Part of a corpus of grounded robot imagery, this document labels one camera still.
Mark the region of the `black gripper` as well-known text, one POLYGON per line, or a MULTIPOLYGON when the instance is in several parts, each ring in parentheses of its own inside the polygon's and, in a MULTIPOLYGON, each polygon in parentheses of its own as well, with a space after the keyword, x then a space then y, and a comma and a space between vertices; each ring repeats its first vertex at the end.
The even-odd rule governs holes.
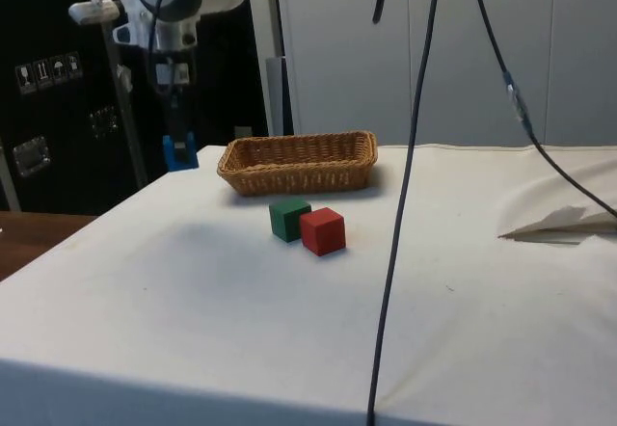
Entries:
POLYGON ((197 83, 195 52, 155 52, 152 56, 152 87, 160 98, 168 98, 168 130, 173 144, 174 159, 190 160, 188 130, 179 96, 197 83))

